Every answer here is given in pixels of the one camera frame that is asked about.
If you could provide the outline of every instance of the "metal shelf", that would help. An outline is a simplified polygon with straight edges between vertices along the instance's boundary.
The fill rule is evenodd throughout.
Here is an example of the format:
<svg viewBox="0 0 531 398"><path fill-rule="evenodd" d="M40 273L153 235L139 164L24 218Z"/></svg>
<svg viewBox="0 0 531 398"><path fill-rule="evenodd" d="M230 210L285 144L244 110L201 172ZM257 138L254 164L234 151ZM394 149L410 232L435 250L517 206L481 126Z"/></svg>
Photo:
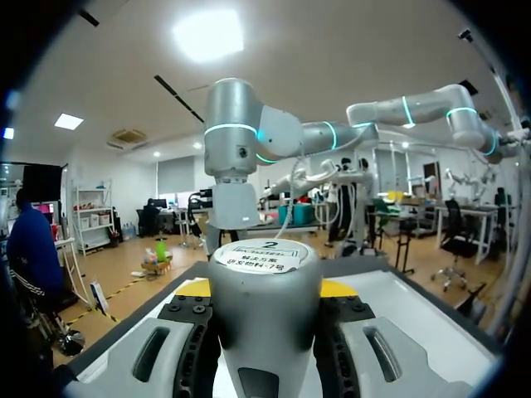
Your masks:
<svg viewBox="0 0 531 398"><path fill-rule="evenodd" d="M110 240L102 240L101 242L98 242L98 243L87 244L85 247L85 251L95 249L96 247L108 245L109 243L110 243Z"/></svg>
<svg viewBox="0 0 531 398"><path fill-rule="evenodd" d="M81 230L81 232L98 230L99 228L108 228L110 226L113 226L113 224L105 224L104 226L92 226L90 228L85 228L84 230Z"/></svg>
<svg viewBox="0 0 531 398"><path fill-rule="evenodd" d="M74 210L74 213L92 213L94 211L111 211L110 207L95 207L93 209Z"/></svg>
<svg viewBox="0 0 531 398"><path fill-rule="evenodd" d="M96 247L100 247L103 245L107 245L110 243L110 239L107 236L107 231L105 231L107 228L110 228L112 231L114 231L114 213L112 212L113 203L111 198L111 180L108 180L105 182L106 188L91 188L91 189L83 189L83 188L74 188L72 192L73 196L73 205L77 206L79 210L74 210L74 206L71 208L72 210L72 218L74 219L74 230L76 232L76 241L79 247L79 250L83 252L83 255L86 255L87 250L94 249ZM81 204L83 202L86 202L84 200L83 202L80 201L80 195L83 193L93 193L93 197L98 197L101 202L98 203L102 207L94 207L91 209L82 209ZM82 216L84 214L87 214L87 216L94 216L97 213L105 212L109 214L109 223L105 224L104 226L91 226L88 228L81 228L81 220ZM98 231L93 232L92 234L86 234L88 231Z"/></svg>

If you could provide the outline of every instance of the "label sticker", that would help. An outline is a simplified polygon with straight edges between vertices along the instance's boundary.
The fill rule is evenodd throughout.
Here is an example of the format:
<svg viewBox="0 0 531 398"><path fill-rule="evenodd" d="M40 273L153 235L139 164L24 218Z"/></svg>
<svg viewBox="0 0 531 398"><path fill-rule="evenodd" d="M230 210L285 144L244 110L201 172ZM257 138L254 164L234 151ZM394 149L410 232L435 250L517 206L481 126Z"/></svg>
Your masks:
<svg viewBox="0 0 531 398"><path fill-rule="evenodd" d="M228 268L254 274L281 274L300 266L298 250L264 250L254 247L238 247L223 253L220 262Z"/></svg>
<svg viewBox="0 0 531 398"><path fill-rule="evenodd" d="M284 257L299 257L298 250L272 249L267 245L264 247L238 246L235 249L233 249L233 251L252 253L253 255L276 255L276 256L284 256Z"/></svg>

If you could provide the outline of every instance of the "blue jacket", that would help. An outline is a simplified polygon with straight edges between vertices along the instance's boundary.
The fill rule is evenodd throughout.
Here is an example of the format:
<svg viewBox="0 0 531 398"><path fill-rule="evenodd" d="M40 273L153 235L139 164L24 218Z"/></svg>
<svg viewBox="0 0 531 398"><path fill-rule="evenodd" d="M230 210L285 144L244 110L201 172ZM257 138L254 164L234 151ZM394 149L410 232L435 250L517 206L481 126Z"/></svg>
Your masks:
<svg viewBox="0 0 531 398"><path fill-rule="evenodd" d="M51 236L50 223L27 202L22 206L7 240L7 258L13 265L24 267L29 282L44 290L64 288L57 249Z"/></svg>

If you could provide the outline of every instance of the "white shelving unit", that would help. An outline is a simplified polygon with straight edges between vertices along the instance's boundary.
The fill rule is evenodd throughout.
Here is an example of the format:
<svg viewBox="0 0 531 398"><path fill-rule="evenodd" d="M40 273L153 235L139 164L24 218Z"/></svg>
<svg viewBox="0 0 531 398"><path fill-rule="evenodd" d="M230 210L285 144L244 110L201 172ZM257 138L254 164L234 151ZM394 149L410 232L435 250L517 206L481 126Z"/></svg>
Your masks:
<svg viewBox="0 0 531 398"><path fill-rule="evenodd" d="M75 188L74 208L72 214L74 218L74 229L76 231L76 241L78 250L86 255L87 251L96 249L110 243L107 231L114 231L114 214L112 211L112 196L110 181L104 182L106 188ZM109 215L110 223L97 226L83 227L82 219L90 218L97 213Z"/></svg>

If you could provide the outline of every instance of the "yellow black tape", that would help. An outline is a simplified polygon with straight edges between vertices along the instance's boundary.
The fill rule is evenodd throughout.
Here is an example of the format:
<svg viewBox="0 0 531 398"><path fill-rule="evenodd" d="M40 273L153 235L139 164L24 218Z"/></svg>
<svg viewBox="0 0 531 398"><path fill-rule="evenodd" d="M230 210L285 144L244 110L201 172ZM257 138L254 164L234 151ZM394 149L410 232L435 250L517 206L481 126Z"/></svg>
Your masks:
<svg viewBox="0 0 531 398"><path fill-rule="evenodd" d="M110 319L111 321L113 321L114 323L120 323L122 321L120 321L119 319L117 319L117 317L111 315L110 313L104 313L103 311L100 311L102 315L105 315L108 319Z"/></svg>
<svg viewBox="0 0 531 398"><path fill-rule="evenodd" d="M93 310L93 308L87 309L85 312L81 313L81 315L77 318L72 319L71 321L67 322L66 324L70 326L72 323L75 323L79 321L81 318L83 318L86 314L90 313Z"/></svg>
<svg viewBox="0 0 531 398"><path fill-rule="evenodd" d="M108 299L112 299L114 296L116 296L116 295L122 293L124 290L126 290L127 288L129 288L129 287L133 286L134 284L140 282L142 279L144 279L143 276L141 276L140 278L137 278L137 279L133 280L132 282L126 284L122 289L116 290L116 291L115 291L114 293L112 293L110 296L105 297L105 299L107 299L107 300L108 300Z"/></svg>

